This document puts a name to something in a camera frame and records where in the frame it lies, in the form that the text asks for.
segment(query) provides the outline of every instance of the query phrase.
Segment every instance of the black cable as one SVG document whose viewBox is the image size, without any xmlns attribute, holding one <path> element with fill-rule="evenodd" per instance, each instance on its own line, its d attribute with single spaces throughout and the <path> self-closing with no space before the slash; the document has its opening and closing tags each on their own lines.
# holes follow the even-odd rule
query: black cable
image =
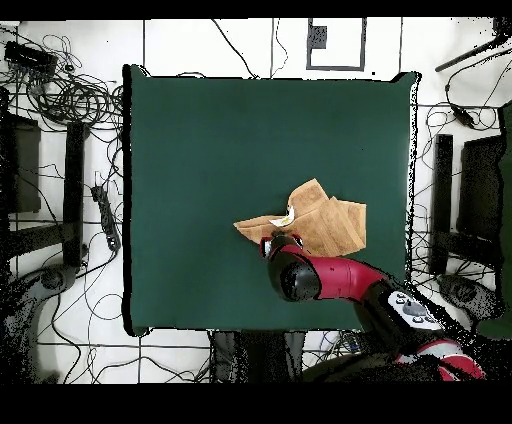
<svg viewBox="0 0 512 424">
<path fill-rule="evenodd" d="M 483 62 L 487 62 L 487 61 L 490 61 L 491 59 L 495 58 L 495 57 L 498 57 L 498 56 L 503 56 L 505 54 L 508 54 L 512 52 L 512 48 L 510 49 L 507 49 L 507 50 L 503 50 L 501 52 L 497 52 L 497 53 L 494 53 L 490 56 L 487 56 L 487 57 L 484 57 L 483 59 L 475 62 L 475 63 L 472 63 L 471 65 L 468 65 L 468 66 L 464 66 L 463 68 L 459 69 L 458 71 L 454 72 L 450 78 L 448 79 L 448 82 L 446 83 L 445 85 L 445 94 L 446 94 L 446 101 L 448 102 L 448 104 L 451 106 L 454 114 L 455 114 L 455 117 L 457 119 L 459 119 L 464 125 L 466 126 L 469 126 L 470 128 L 472 128 L 473 130 L 475 131 L 485 131 L 487 129 L 494 129 L 493 125 L 496 123 L 496 120 L 497 120 L 497 113 L 496 113 L 496 109 L 495 108 L 489 108 L 487 107 L 487 103 L 489 102 L 489 100 L 491 99 L 492 95 L 494 94 L 494 92 L 496 91 L 496 88 L 498 87 L 498 84 L 500 83 L 503 75 L 505 74 L 505 72 L 507 72 L 509 70 L 509 66 L 510 64 L 512 63 L 512 60 L 510 60 L 510 62 L 507 63 L 507 65 L 505 66 L 505 68 L 503 69 L 503 71 L 501 72 L 500 76 L 498 77 L 498 80 L 496 81 L 496 84 L 494 85 L 491 93 L 489 94 L 489 96 L 487 97 L 487 99 L 485 100 L 484 104 L 479 108 L 480 111 L 477 113 L 477 119 L 478 121 L 475 123 L 474 119 L 471 118 L 470 114 L 471 112 L 468 112 L 468 107 L 466 106 L 460 106 L 460 105 L 457 105 L 455 103 L 453 103 L 451 100 L 450 100 L 450 96 L 449 96 L 449 91 L 450 91 L 450 83 L 452 81 L 452 79 L 458 75 L 460 72 L 466 70 L 466 69 L 469 69 L 469 68 L 472 68 L 480 63 L 483 63 Z M 493 122 L 491 123 L 491 125 L 486 125 L 482 122 L 482 119 L 481 119 L 481 116 L 482 116 L 482 112 L 484 109 L 491 109 L 493 111 L 493 114 L 494 114 L 494 119 L 493 119 Z M 475 125 L 483 125 L 484 128 L 475 128 Z"/>
<path fill-rule="evenodd" d="M 92 384 L 95 384 L 96 382 L 98 382 L 98 379 L 100 378 L 100 376 L 103 373 L 103 371 L 105 371 L 107 369 L 110 369 L 110 368 L 125 367 L 125 366 L 131 365 L 131 364 L 135 364 L 136 362 L 140 363 L 140 361 L 142 361 L 142 359 L 145 359 L 145 360 L 151 362 L 153 365 L 155 365 L 156 367 L 160 368 L 162 371 L 166 371 L 168 373 L 173 374 L 174 378 L 179 378 L 183 382 L 190 382 L 190 383 L 194 383 L 195 382 L 193 379 L 186 379 L 186 378 L 182 377 L 183 374 L 187 374 L 187 373 L 190 373 L 190 374 L 192 374 L 192 376 L 194 376 L 192 371 L 182 371 L 182 372 L 178 373 L 176 371 L 173 371 L 173 370 L 171 370 L 169 368 L 166 368 L 166 367 L 160 365 L 158 362 L 156 362 L 154 359 L 152 359 L 152 358 L 150 358 L 148 356 L 140 356 L 139 358 L 132 359 L 131 361 L 128 361 L 128 362 L 124 362 L 124 363 L 121 363 L 121 364 L 111 364 L 111 365 L 107 365 L 107 366 L 103 367 L 101 369 L 101 371 L 98 373 L 98 375 L 94 378 Z"/>
<path fill-rule="evenodd" d="M 52 315 L 52 320 L 51 320 L 51 326 L 53 328 L 53 331 L 55 332 L 55 334 L 57 334 L 57 336 L 59 336 L 62 340 L 64 340 L 65 342 L 69 343 L 70 345 L 74 346 L 77 350 L 78 350 L 78 357 L 76 358 L 75 362 L 73 363 L 73 366 L 69 369 L 68 373 L 66 374 L 66 377 L 64 378 L 64 382 L 63 384 L 66 384 L 66 381 L 68 380 L 69 376 L 71 375 L 71 372 L 73 371 L 73 369 L 76 367 L 76 365 L 78 364 L 78 361 L 80 360 L 81 356 L 82 356 L 82 350 L 80 349 L 79 346 L 76 345 L 76 343 L 72 342 L 71 340 L 69 340 L 68 338 L 64 337 L 58 330 L 57 330 L 57 327 L 55 327 L 55 316 L 57 315 L 57 312 L 59 310 L 59 307 L 60 307 L 60 293 L 57 295 L 57 307 L 55 308 L 55 311 L 53 312 L 53 315 Z"/>
<path fill-rule="evenodd" d="M 222 37 L 224 38 L 224 40 L 226 40 L 226 43 L 229 44 L 229 47 L 231 47 L 231 49 L 238 55 L 238 57 L 240 57 L 240 59 L 242 59 L 242 62 L 244 62 L 244 65 L 245 65 L 245 68 L 247 69 L 247 71 L 251 74 L 251 76 L 254 78 L 254 79 L 258 79 L 259 76 L 258 75 L 255 75 L 252 73 L 252 71 L 249 69 L 249 65 L 247 65 L 247 62 L 245 61 L 244 57 L 241 55 L 241 53 L 235 49 L 235 47 L 233 46 L 233 44 L 231 44 L 231 42 L 228 40 L 228 37 L 226 37 L 226 34 L 224 34 L 224 31 L 222 31 L 222 28 L 219 26 L 219 24 L 217 23 L 217 21 L 215 19 L 212 19 L 211 20 L 215 26 L 218 28 L 219 32 L 221 33 Z"/>
<path fill-rule="evenodd" d="M 277 21 L 277 28 L 276 28 L 276 42 L 277 44 L 279 44 L 279 46 L 283 49 L 284 53 L 286 54 L 286 58 L 283 62 L 283 64 L 277 68 L 273 73 L 272 75 L 270 76 L 270 78 L 274 78 L 274 75 L 277 73 L 277 71 L 280 71 L 281 69 L 284 68 L 284 66 L 286 65 L 286 62 L 288 61 L 288 51 L 284 48 L 284 46 L 281 44 L 281 42 L 279 41 L 279 38 L 277 38 L 277 35 L 279 33 L 279 24 L 281 22 L 281 18 L 279 18 L 279 20 Z"/>
</svg>

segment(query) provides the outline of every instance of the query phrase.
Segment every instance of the cable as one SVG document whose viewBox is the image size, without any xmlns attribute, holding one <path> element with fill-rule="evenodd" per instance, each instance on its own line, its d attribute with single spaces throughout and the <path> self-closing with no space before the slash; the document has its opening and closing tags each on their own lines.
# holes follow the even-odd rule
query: cable
<svg viewBox="0 0 512 424">
<path fill-rule="evenodd" d="M 224 38 L 224 40 L 226 40 L 226 43 L 229 44 L 229 47 L 231 47 L 231 49 L 238 55 L 238 57 L 240 57 L 240 59 L 242 59 L 242 62 L 244 62 L 244 65 L 245 65 L 245 68 L 247 69 L 247 72 L 249 72 L 249 74 L 251 74 L 251 76 L 254 78 L 254 79 L 258 79 L 259 76 L 258 75 L 255 75 L 252 73 L 252 71 L 249 69 L 249 65 L 247 65 L 247 62 L 245 61 L 244 57 L 241 55 L 241 53 L 235 49 L 235 47 L 233 46 L 233 44 L 231 44 L 231 42 L 228 40 L 228 38 L 226 37 L 226 34 L 224 34 L 224 31 L 222 31 L 222 28 L 219 26 L 219 24 L 217 23 L 217 21 L 215 19 L 212 19 L 211 20 L 215 26 L 217 27 L 217 29 L 219 30 L 219 32 L 221 33 L 222 37 Z"/>
<path fill-rule="evenodd" d="M 277 73 L 277 71 L 280 71 L 281 69 L 284 68 L 284 66 L 286 65 L 286 62 L 288 61 L 288 51 L 284 48 L 284 46 L 281 44 L 281 42 L 279 41 L 279 38 L 277 38 L 277 34 L 279 33 L 279 23 L 281 22 L 281 18 L 279 18 L 279 20 L 277 21 L 277 28 L 276 28 L 276 42 L 277 44 L 279 44 L 279 46 L 283 49 L 284 53 L 286 54 L 286 58 L 283 62 L 283 64 L 277 68 L 274 73 L 271 75 L 270 78 L 274 78 L 274 75 Z"/>
<path fill-rule="evenodd" d="M 507 72 L 509 70 L 509 66 L 512 63 L 512 60 L 510 60 L 510 62 L 507 63 L 507 65 L 505 66 L 505 68 L 501 72 L 500 76 L 498 77 L 498 80 L 496 81 L 496 84 L 494 85 L 491 93 L 489 94 L 489 96 L 485 100 L 484 104 L 479 108 L 480 111 L 477 114 L 478 121 L 476 123 L 475 123 L 474 119 L 470 115 L 470 113 L 476 113 L 476 112 L 468 112 L 466 110 L 466 109 L 468 109 L 466 106 L 457 105 L 457 104 L 453 103 L 450 100 L 449 91 L 450 91 L 450 87 L 451 87 L 450 83 L 451 83 L 452 79 L 456 75 L 458 75 L 460 72 L 462 72 L 462 71 L 464 71 L 466 69 L 472 68 L 472 67 L 474 67 L 474 66 L 476 66 L 476 65 L 478 65 L 480 63 L 487 62 L 487 61 L 489 61 L 489 60 L 491 60 L 493 58 L 496 58 L 496 57 L 499 57 L 499 56 L 503 56 L 503 55 L 508 54 L 510 52 L 512 52 L 512 48 L 507 49 L 507 50 L 503 50 L 501 52 L 494 53 L 494 54 L 492 54 L 490 56 L 487 56 L 487 57 L 484 57 L 483 59 L 480 59 L 479 61 L 477 61 L 475 63 L 472 63 L 471 65 L 464 66 L 463 68 L 461 68 L 458 71 L 454 72 L 450 76 L 450 78 L 448 79 L 448 82 L 445 85 L 446 101 L 451 106 L 456 119 L 459 120 L 463 125 L 468 126 L 468 127 L 472 128 L 475 131 L 485 131 L 487 129 L 494 128 L 493 125 L 495 124 L 496 119 L 497 119 L 496 110 L 495 110 L 495 108 L 488 107 L 487 103 L 489 102 L 489 100 L 491 99 L 492 95 L 496 91 L 496 88 L 498 87 L 498 84 L 500 83 L 503 75 L 505 74 L 505 72 Z M 486 124 L 484 124 L 482 122 L 481 116 L 482 116 L 482 112 L 483 112 L 484 109 L 491 109 L 493 111 L 494 119 L 493 119 L 493 122 L 491 123 L 491 125 L 486 125 Z M 480 124 L 482 124 L 484 126 L 484 128 L 475 128 L 475 125 L 480 125 Z"/>
<path fill-rule="evenodd" d="M 51 321 L 51 326 L 53 328 L 53 331 L 55 332 L 55 334 L 57 334 L 57 336 L 59 336 L 62 340 L 64 340 L 65 342 L 69 343 L 70 345 L 74 346 L 77 350 L 78 350 L 78 357 L 76 358 L 75 362 L 73 363 L 73 366 L 69 369 L 68 373 L 66 374 L 66 377 L 64 378 L 64 382 L 63 384 L 66 384 L 66 381 L 68 381 L 68 378 L 69 376 L 71 375 L 71 372 L 73 371 L 73 369 L 76 367 L 76 365 L 78 364 L 78 361 L 80 360 L 81 356 L 82 356 L 82 350 L 80 349 L 79 346 L 76 345 L 76 343 L 73 343 L 71 340 L 69 340 L 68 338 L 64 337 L 58 330 L 57 330 L 57 327 L 55 327 L 55 316 L 57 315 L 57 312 L 59 310 L 59 307 L 60 307 L 60 293 L 57 295 L 57 307 L 55 308 L 55 311 L 53 312 L 53 315 L 52 315 L 52 321 Z"/>
</svg>

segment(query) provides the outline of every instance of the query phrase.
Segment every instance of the cloth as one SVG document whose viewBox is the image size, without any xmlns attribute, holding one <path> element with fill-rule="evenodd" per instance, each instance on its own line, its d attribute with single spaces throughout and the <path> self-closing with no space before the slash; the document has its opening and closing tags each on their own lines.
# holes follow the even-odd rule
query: cloth
<svg viewBox="0 0 512 424">
<path fill-rule="evenodd" d="M 366 246 L 366 205 L 329 198 L 316 178 L 292 192 L 287 209 L 292 208 L 293 219 L 283 227 L 270 222 L 283 218 L 278 216 L 260 216 L 234 226 L 255 243 L 277 229 L 298 234 L 304 250 L 314 256 L 345 256 Z"/>
</svg>

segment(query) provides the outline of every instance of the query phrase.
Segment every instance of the green tablecloth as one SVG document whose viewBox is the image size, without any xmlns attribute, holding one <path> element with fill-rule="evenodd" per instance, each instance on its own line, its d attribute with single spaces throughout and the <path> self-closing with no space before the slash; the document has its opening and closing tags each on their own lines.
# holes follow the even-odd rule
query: green tablecloth
<svg viewBox="0 0 512 424">
<path fill-rule="evenodd" d="M 283 214 L 311 178 L 367 204 L 367 247 L 352 257 L 403 280 L 416 74 L 394 83 L 151 78 L 132 66 L 131 79 L 124 243 L 134 327 L 359 328 L 343 300 L 281 300 L 257 245 L 233 227 Z"/>
</svg>

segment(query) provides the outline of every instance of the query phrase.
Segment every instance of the metal stand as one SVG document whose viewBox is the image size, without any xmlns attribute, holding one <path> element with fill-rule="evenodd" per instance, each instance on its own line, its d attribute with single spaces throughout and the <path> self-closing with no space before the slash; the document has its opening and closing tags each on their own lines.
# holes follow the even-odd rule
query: metal stand
<svg viewBox="0 0 512 424">
<path fill-rule="evenodd" d="M 5 91 L 0 91 L 0 95 L 0 100 L 4 99 Z M 89 130 L 81 122 L 67 126 L 64 223 L 10 232 L 8 203 L 13 199 L 18 170 L 10 156 L 15 140 L 8 115 L 7 107 L 3 113 L 0 110 L 0 384 L 36 383 L 39 376 L 32 327 L 37 312 L 46 300 L 74 284 L 86 254 L 82 244 L 83 172 L 84 143 Z M 9 259 L 59 243 L 63 250 L 62 265 L 9 281 Z"/>
<path fill-rule="evenodd" d="M 436 72 L 444 71 L 447 68 L 456 65 L 466 59 L 469 59 L 472 56 L 475 56 L 479 53 L 486 51 L 487 49 L 495 49 L 496 47 L 505 44 L 507 40 L 512 36 L 512 20 L 510 18 L 493 18 L 492 28 L 496 33 L 496 37 L 494 40 L 489 41 L 479 47 L 470 50 L 467 53 L 461 54 L 457 56 L 455 59 L 452 59 L 436 68 Z"/>
</svg>

